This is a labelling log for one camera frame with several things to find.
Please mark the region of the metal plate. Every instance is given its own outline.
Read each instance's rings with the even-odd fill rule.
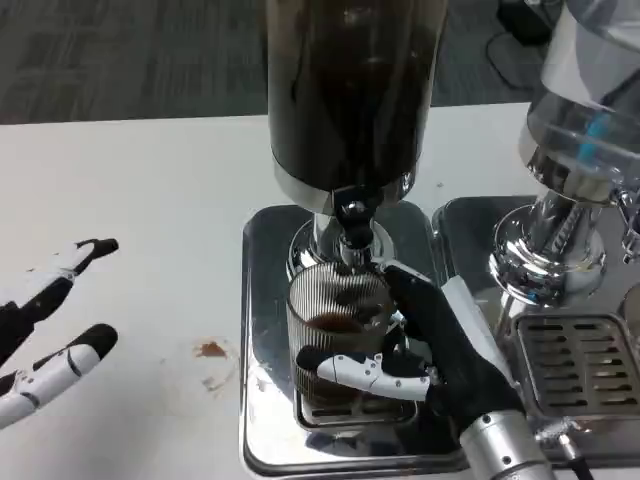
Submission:
[[[640,415],[640,374],[613,315],[524,315],[515,322],[526,384],[541,414],[574,419]]]
[[[296,391],[295,416],[298,425],[310,432],[342,433],[361,431],[370,426],[409,424],[416,419],[415,402],[403,402],[365,396],[360,401],[342,407],[315,407],[303,400]]]
[[[462,276],[490,324],[498,323],[509,307],[487,268],[494,226],[513,209],[534,200],[533,197],[459,198],[434,215],[435,258],[441,260],[437,269],[442,273],[440,282]],[[623,228],[615,209],[603,211],[598,231],[607,250],[606,276],[600,288],[580,303],[579,312],[575,308],[563,309],[565,314],[616,312],[626,292],[640,279],[640,265],[622,264]],[[575,437],[589,464],[612,468],[640,466],[640,420],[627,418],[599,423],[606,425],[599,426],[597,433]],[[547,449],[545,453],[557,466],[566,465],[561,450]]]
[[[240,430],[246,465],[264,476],[323,478],[466,468],[448,421],[423,404],[409,422],[403,418],[340,434],[308,432],[299,426],[290,376],[285,263],[291,239],[309,218],[295,206],[270,207],[245,227]],[[435,276],[431,228],[417,207],[400,202],[380,209],[376,220],[393,238],[399,260]]]

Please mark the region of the reflective surface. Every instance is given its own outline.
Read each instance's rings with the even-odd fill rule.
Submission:
[[[311,212],[322,215],[333,215],[333,198],[331,192],[307,185],[289,175],[274,159],[274,173],[280,189],[297,205]],[[403,199],[413,188],[416,181],[416,168],[403,173],[392,182],[382,186],[383,203],[396,203]]]
[[[417,421],[418,405],[415,402],[392,400],[374,395],[365,395],[359,401],[339,407],[310,405],[296,391],[294,396],[295,417],[307,432],[333,435],[355,435],[370,427],[408,425]]]
[[[492,278],[488,259],[493,251],[494,226],[509,212],[530,205],[533,201],[533,197],[460,198],[450,202],[434,216],[435,245],[436,252],[442,259],[442,278],[461,275],[488,322],[494,328],[502,325],[505,332],[510,331],[515,316],[523,312],[537,312],[540,308],[510,299]],[[622,263],[624,252],[620,248],[620,238],[624,226],[616,209],[603,210],[597,230],[608,256],[607,273],[603,282],[579,305],[558,311],[567,314],[615,312],[627,291],[640,279],[640,266]],[[544,311],[553,313],[556,310]],[[514,359],[509,348],[512,345],[502,343],[512,362]],[[638,417],[597,423],[598,426],[592,429],[593,433],[575,436],[576,443],[590,465],[640,466]],[[550,448],[545,452],[552,461],[564,465],[561,450]]]
[[[315,214],[312,220],[304,223],[291,240],[287,259],[289,278],[317,265],[319,262],[341,260],[339,236],[342,229],[335,217]],[[393,240],[387,231],[377,222],[373,222],[372,254],[385,259],[395,258]]]
[[[604,275],[599,213],[554,192],[542,194],[497,225],[489,272],[525,303],[564,306],[586,297]]]
[[[285,264],[291,238],[309,219],[298,207],[271,207],[256,214],[245,228],[240,428],[247,466],[262,475],[322,477],[465,468],[448,422],[424,406],[415,418],[413,411],[400,411],[390,422],[356,426],[335,435],[308,432],[297,423]],[[399,260],[434,276],[431,229],[417,207],[401,202],[381,208],[376,220],[393,237]]]
[[[534,413],[574,420],[640,415],[640,374],[622,319],[541,312],[518,317],[514,331]]]
[[[460,445],[477,479],[556,480],[520,412],[483,415],[462,432]]]

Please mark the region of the dark liquid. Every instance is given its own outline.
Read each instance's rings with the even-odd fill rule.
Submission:
[[[327,313],[318,315],[307,322],[307,325],[330,333],[360,333],[364,327],[351,317]]]
[[[376,32],[374,47],[367,28],[304,37],[296,54],[270,46],[271,145],[290,175],[332,191],[383,187],[415,167],[436,34],[406,28]]]

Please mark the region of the ribbed glass cup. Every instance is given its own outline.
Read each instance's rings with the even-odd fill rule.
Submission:
[[[327,352],[380,352],[393,312],[384,282],[371,273],[352,273],[335,263],[307,268],[294,277],[287,299],[291,372],[298,391],[314,405],[353,401],[358,392],[318,378],[296,365],[298,352],[312,345]]]

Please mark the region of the coffee stain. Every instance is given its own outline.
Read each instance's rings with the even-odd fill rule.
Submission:
[[[196,357],[223,357],[227,358],[227,352],[218,345],[215,341],[210,341],[198,345],[194,348],[194,355]]]
[[[216,391],[216,379],[213,377],[207,377],[202,380],[202,385],[207,390],[207,392],[215,392]]]

